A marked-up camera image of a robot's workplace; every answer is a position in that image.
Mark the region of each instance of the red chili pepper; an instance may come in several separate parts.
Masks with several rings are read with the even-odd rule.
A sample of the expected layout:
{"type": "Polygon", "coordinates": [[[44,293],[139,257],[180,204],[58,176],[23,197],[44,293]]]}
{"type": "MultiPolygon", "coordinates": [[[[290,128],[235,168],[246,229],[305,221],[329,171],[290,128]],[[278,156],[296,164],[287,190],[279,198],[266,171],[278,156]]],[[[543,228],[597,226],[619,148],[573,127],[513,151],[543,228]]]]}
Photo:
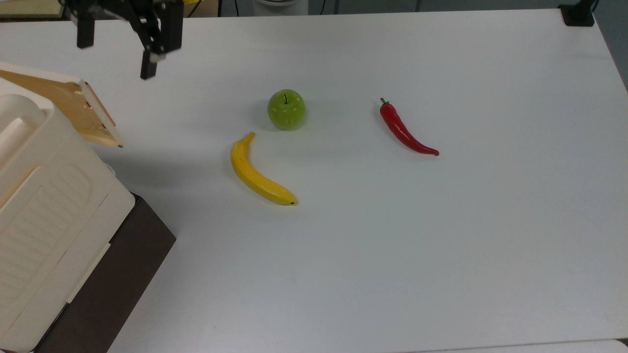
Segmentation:
{"type": "Polygon", "coordinates": [[[418,153],[438,156],[439,153],[437,150],[423,145],[412,137],[408,129],[406,129],[406,126],[403,122],[401,122],[401,118],[392,104],[386,102],[383,98],[380,99],[383,104],[382,107],[379,108],[379,113],[382,114],[384,121],[386,121],[386,125],[388,125],[388,128],[399,139],[399,141],[418,153]]]}

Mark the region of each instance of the robotic arm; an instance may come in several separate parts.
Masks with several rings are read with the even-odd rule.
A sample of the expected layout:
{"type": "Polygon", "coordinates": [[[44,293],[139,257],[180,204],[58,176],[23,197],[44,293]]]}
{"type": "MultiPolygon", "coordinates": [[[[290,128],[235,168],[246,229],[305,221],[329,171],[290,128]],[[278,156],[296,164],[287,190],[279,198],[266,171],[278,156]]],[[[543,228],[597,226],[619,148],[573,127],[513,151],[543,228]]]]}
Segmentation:
{"type": "Polygon", "coordinates": [[[155,76],[157,62],[181,48],[183,0],[59,0],[77,25],[77,46],[94,45],[94,16],[105,12],[129,21],[144,46],[140,77],[155,76]]]}

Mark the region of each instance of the white table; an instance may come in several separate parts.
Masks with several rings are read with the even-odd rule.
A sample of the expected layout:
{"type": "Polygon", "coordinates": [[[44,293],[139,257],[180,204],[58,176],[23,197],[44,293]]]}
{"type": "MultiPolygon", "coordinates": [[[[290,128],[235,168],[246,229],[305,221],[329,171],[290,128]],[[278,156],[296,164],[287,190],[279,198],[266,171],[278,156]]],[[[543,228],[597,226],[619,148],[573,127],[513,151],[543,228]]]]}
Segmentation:
{"type": "Polygon", "coordinates": [[[185,21],[139,79],[128,24],[0,24],[0,60],[82,76],[97,148],[178,241],[111,352],[377,353],[628,337],[628,94],[558,10],[185,21]],[[275,130],[292,88],[306,123],[275,130]],[[405,148],[389,99],[439,157],[405,148]],[[247,189],[231,144],[290,189],[247,189]]]}

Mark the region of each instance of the apple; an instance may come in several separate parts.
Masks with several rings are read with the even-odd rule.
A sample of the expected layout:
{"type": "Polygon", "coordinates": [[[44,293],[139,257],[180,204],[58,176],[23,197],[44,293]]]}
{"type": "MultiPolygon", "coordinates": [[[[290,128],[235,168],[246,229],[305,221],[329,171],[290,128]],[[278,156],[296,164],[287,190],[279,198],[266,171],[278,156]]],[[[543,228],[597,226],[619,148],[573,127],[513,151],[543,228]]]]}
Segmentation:
{"type": "Polygon", "coordinates": [[[268,117],[282,129],[292,129],[301,124],[305,116],[305,103],[299,93],[283,89],[268,100],[268,117]]]}

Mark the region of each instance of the banana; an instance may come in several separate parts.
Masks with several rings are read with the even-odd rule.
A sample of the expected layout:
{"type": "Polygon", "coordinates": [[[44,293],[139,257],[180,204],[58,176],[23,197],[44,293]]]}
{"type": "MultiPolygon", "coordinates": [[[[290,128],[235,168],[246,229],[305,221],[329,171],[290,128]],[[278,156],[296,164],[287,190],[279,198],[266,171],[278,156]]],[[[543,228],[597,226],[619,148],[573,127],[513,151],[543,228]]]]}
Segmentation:
{"type": "Polygon", "coordinates": [[[280,205],[294,205],[296,199],[288,189],[261,175],[251,166],[247,158],[249,144],[255,133],[249,133],[231,147],[231,165],[235,174],[246,186],[268,200],[280,205]]]}

